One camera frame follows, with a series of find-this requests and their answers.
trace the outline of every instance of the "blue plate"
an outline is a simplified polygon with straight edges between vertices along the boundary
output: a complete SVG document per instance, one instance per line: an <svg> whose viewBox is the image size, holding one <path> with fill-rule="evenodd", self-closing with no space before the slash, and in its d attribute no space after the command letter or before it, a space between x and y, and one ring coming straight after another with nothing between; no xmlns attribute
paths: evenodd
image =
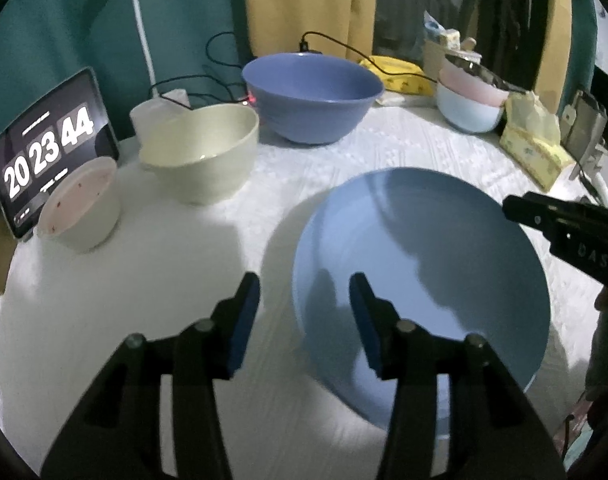
<svg viewBox="0 0 608 480"><path fill-rule="evenodd" d="M542 265L520 226L474 186L415 168L367 173L333 190L300 238L292 293L305 346L326 386L387 428L397 385L367 364L348 295L359 271L431 333L484 335L524 389L540 367L550 321ZM447 436L446 377L438 395L437 436Z"/></svg>

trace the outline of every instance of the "table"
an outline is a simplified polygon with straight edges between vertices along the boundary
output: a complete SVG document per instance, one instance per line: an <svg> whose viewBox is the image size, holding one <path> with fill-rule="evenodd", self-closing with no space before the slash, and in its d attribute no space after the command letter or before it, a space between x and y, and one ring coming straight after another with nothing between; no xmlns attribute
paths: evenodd
<svg viewBox="0 0 608 480"><path fill-rule="evenodd" d="M249 182L231 199L181 205L126 146L118 184L123 214L107 243L75 255L33 237L17 248L0 297L0 425L39 469L90 381L129 333L173 335L233 294L245 270L260 275L262 301L244 365L216 383L235 478L372 480L385 433L314 378L290 305L300 233L326 192L376 168L417 166L453 174L500 202L536 190L494 134L454 131L430 108L374 108L331 146L293 146L262 132ZM582 195L558 182L551 195ZM548 253L527 229L551 297L546 355L528 395L549 431L583 390L600 285ZM164 468L174 472L170 382L162 384ZM435 460L444 466L446 446Z"/></svg>

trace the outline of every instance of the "bowl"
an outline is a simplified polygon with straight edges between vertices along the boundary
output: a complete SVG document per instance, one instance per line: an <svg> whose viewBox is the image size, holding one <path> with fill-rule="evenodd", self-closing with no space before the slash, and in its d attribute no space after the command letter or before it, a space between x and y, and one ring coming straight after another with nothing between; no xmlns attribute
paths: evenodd
<svg viewBox="0 0 608 480"><path fill-rule="evenodd" d="M187 110L149 133L140 162L180 202L218 202L248 179L257 154L258 125L256 111L241 104Z"/></svg>
<svg viewBox="0 0 608 480"><path fill-rule="evenodd" d="M446 88L441 82L437 84L437 107L450 124L468 134L490 132L504 113L504 107L480 104Z"/></svg>
<svg viewBox="0 0 608 480"><path fill-rule="evenodd" d="M446 88L483 105L497 108L508 99L507 91L500 90L485 83L479 77L464 72L464 69L453 65L446 58L440 70L440 82Z"/></svg>
<svg viewBox="0 0 608 480"><path fill-rule="evenodd" d="M115 161L100 156L67 175L44 204L36 234L78 253L106 240L120 217L116 173Z"/></svg>
<svg viewBox="0 0 608 480"><path fill-rule="evenodd" d="M300 144L341 139L384 91L368 69L323 54L259 57L244 67L242 78L267 126Z"/></svg>

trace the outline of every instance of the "yellow tissue box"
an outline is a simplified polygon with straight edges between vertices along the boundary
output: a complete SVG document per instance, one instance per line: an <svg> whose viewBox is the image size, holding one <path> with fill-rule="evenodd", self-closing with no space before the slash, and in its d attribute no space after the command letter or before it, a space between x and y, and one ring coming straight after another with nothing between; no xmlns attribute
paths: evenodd
<svg viewBox="0 0 608 480"><path fill-rule="evenodd" d="M420 67L408 61L388 56L370 56L370 58L377 63L378 66L386 70L386 72L410 72L411 74L424 75L424 72ZM415 77L413 75L387 75L377 69L377 67L368 59L361 60L360 65L379 77L384 83L384 88L386 88L386 90L399 92L401 94L433 95L433 88L428 79Z"/></svg>
<svg viewBox="0 0 608 480"><path fill-rule="evenodd" d="M526 130L506 125L500 146L533 177L544 192L549 192L564 168L574 163L562 146L552 146L534 138Z"/></svg>

